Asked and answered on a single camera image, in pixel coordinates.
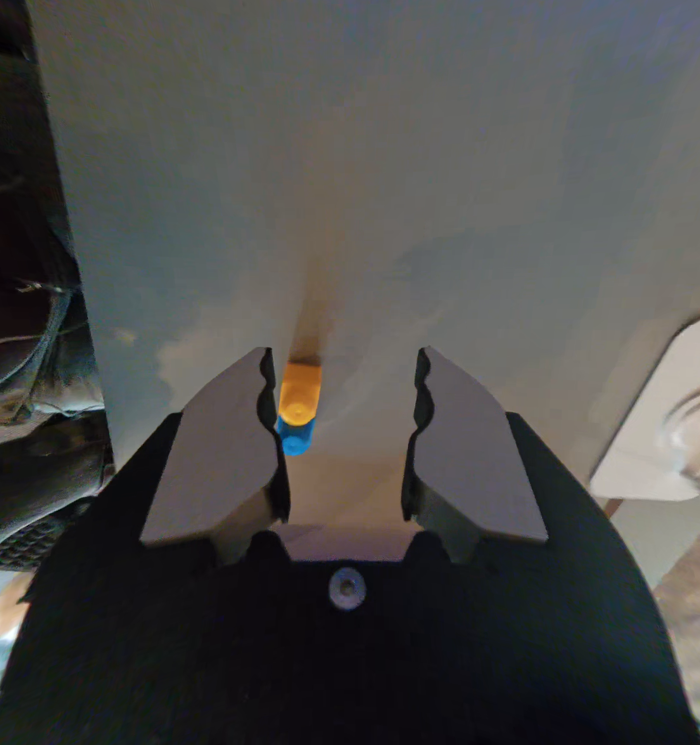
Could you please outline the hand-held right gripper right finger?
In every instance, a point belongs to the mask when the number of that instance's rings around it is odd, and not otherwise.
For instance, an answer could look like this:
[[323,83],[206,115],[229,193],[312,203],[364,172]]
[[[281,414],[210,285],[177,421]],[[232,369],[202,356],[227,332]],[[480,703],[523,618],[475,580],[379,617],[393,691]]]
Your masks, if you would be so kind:
[[454,563],[470,562],[483,539],[545,545],[546,524],[503,407],[432,347],[418,351],[414,384],[404,519],[437,536]]

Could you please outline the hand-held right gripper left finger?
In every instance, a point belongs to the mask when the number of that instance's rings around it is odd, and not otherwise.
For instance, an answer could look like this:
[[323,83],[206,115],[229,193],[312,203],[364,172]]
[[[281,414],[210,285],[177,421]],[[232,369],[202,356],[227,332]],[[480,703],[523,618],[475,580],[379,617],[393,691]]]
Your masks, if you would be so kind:
[[234,564],[254,535],[288,521],[275,384],[272,350],[258,347],[185,405],[140,534],[143,545],[205,539],[222,563]]

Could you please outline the blue mega block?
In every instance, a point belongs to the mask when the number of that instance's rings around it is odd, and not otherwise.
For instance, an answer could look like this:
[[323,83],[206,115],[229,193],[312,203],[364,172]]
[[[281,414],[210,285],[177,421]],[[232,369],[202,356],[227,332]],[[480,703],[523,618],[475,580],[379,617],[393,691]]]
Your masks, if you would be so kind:
[[312,418],[305,424],[293,425],[286,422],[282,416],[278,416],[276,432],[285,456],[298,457],[308,451],[312,443],[315,423],[316,419]]

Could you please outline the person's black mesh shoe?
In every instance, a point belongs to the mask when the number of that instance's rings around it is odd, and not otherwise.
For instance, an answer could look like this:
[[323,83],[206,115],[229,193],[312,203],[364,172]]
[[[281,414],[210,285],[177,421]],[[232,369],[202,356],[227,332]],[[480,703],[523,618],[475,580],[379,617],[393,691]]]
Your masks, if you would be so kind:
[[67,518],[50,515],[5,538],[0,543],[0,571],[29,572],[37,569],[67,525]]

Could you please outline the orange mega block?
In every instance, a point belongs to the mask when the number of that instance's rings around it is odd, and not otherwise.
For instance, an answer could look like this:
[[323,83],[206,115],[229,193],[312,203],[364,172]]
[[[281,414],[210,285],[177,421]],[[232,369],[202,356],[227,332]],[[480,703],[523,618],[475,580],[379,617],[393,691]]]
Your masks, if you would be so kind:
[[315,361],[289,361],[283,372],[278,415],[291,427],[303,427],[316,418],[322,368]]

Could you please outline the person's dark jeans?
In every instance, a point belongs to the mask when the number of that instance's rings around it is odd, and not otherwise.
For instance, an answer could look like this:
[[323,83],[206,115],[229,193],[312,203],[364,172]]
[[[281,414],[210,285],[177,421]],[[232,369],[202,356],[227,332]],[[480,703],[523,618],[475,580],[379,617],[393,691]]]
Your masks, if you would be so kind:
[[113,474],[39,73],[0,31],[0,543],[50,515],[71,525]]

